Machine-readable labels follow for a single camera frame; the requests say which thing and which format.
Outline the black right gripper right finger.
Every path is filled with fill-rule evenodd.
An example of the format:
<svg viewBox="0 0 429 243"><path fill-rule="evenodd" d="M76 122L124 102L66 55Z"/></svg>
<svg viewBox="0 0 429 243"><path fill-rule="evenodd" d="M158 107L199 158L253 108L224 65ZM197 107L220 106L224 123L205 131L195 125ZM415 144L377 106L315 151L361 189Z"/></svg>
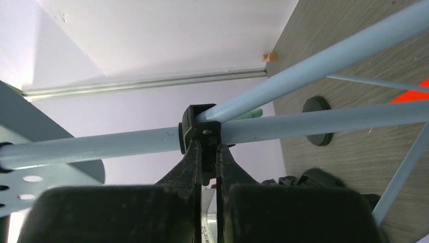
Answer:
<svg viewBox="0 0 429 243"><path fill-rule="evenodd" d="M345 186L265 185L217 148L218 242L388 242L375 194Z"/></svg>

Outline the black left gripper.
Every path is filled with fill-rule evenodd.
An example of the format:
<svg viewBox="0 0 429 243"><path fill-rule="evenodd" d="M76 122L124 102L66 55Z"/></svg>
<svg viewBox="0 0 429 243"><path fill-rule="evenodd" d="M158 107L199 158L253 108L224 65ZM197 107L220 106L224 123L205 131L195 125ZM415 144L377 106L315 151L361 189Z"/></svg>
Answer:
<svg viewBox="0 0 429 243"><path fill-rule="evenodd" d="M334 176L320 168L305 170L300 176L284 176L278 180L264 180L262 185L306 186L306 187L347 187L339 177Z"/></svg>

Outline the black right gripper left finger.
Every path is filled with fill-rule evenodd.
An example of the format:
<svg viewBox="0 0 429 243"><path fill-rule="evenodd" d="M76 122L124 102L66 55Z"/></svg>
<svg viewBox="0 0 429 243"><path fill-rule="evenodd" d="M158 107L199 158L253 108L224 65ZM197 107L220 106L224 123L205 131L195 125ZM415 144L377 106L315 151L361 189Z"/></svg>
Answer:
<svg viewBox="0 0 429 243"><path fill-rule="evenodd" d="M70 186L45 191L19 242L201 242L201 154L183 159L153 185Z"/></svg>

